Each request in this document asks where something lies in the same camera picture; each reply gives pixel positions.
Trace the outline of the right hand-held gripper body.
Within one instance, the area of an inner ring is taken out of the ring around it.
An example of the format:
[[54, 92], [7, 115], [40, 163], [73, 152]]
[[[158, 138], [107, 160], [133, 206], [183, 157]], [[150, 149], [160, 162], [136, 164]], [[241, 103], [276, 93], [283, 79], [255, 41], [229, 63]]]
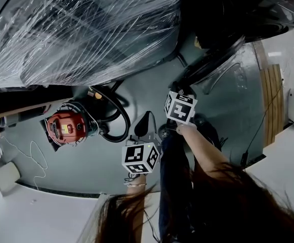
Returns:
[[178, 82], [173, 82], [169, 89], [164, 105], [166, 128], [176, 130], [179, 125], [195, 126], [192, 122], [198, 102], [195, 92], [189, 86]]

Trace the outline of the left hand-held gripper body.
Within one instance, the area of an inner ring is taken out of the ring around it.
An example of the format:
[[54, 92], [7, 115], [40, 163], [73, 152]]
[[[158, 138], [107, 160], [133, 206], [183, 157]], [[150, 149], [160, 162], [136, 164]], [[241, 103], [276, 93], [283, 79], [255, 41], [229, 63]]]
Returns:
[[122, 166], [132, 175], [150, 174], [161, 156], [161, 139], [151, 111], [141, 115], [129, 129], [122, 147]]

